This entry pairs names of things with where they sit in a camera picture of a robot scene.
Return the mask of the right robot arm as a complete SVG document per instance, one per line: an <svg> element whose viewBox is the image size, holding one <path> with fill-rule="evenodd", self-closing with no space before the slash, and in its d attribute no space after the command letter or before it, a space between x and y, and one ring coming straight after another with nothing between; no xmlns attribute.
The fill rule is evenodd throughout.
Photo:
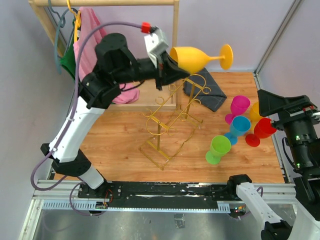
<svg viewBox="0 0 320 240"><path fill-rule="evenodd" d="M256 191L246 174L231 176L226 193L232 200L241 200L260 225L263 240L318 240L320 238L320 138L315 125L320 123L320 111L306 95L279 96L260 89L257 92L259 114L268 117L276 114L270 124L285 133L282 146L289 147L286 158L295 177L297 212L294 224L273 213Z"/></svg>

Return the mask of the red wine glass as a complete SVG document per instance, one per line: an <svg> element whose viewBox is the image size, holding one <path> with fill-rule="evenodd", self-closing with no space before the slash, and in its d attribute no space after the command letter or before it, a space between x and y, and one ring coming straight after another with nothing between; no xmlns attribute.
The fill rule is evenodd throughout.
<svg viewBox="0 0 320 240"><path fill-rule="evenodd" d="M245 142L251 147L258 147L261 139L266 139L273 135L277 130L272 126L271 121L266 117L260 119L255 125L253 133L245 137Z"/></svg>

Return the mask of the blue wine glass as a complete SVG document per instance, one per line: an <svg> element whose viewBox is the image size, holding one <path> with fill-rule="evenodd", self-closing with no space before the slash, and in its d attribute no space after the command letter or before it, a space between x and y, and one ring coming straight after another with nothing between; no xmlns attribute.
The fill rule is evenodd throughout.
<svg viewBox="0 0 320 240"><path fill-rule="evenodd" d="M233 146L238 142L238 137L245 135L251 128L250 120L242 115L236 116L229 127L229 132L224 136L228 138L230 144Z"/></svg>

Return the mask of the pink wine glass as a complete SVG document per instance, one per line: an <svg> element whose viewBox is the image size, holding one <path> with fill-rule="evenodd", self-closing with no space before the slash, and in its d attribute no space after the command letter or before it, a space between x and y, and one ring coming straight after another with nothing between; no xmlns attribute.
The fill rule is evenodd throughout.
<svg viewBox="0 0 320 240"><path fill-rule="evenodd" d="M230 125L233 119L244 114L250 105L251 101L248 97L244 95L235 96L230 105L231 113L227 114L224 118L225 122Z"/></svg>

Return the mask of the green wine glass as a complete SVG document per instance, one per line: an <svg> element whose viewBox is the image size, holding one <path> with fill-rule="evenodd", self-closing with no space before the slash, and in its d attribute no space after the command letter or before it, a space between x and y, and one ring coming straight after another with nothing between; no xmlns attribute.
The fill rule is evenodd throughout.
<svg viewBox="0 0 320 240"><path fill-rule="evenodd" d="M209 164L216 165L231 150L231 142L224 135L215 136L210 143L209 151L205 155L205 159Z"/></svg>

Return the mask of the orange wine glass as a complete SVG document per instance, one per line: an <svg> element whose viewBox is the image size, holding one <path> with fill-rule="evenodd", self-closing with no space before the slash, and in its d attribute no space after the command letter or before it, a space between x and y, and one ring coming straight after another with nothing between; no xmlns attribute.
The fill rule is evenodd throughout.
<svg viewBox="0 0 320 240"><path fill-rule="evenodd" d="M258 122L263 117L260 115L259 102L255 102L249 112L249 119L252 123Z"/></svg>
<svg viewBox="0 0 320 240"><path fill-rule="evenodd" d="M177 66L190 75L202 70L209 62L219 61L223 70L228 70L234 60L233 50L229 44L221 47L218 56L209 56L202 50L191 46L172 47L169 56Z"/></svg>

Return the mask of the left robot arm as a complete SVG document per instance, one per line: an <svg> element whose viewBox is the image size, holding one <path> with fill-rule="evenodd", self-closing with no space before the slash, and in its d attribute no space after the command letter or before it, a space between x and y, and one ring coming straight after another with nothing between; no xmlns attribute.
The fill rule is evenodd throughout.
<svg viewBox="0 0 320 240"><path fill-rule="evenodd" d="M121 33L104 36L94 51L97 61L92 72L76 83L77 104L57 138L43 143L40 149L45 158L52 159L56 173L80 178L91 194L101 198L107 193L107 180L80 149L93 124L130 83L155 80L156 89L161 90L191 73L182 69L166 49L160 50L155 62L149 57L136 59Z"/></svg>

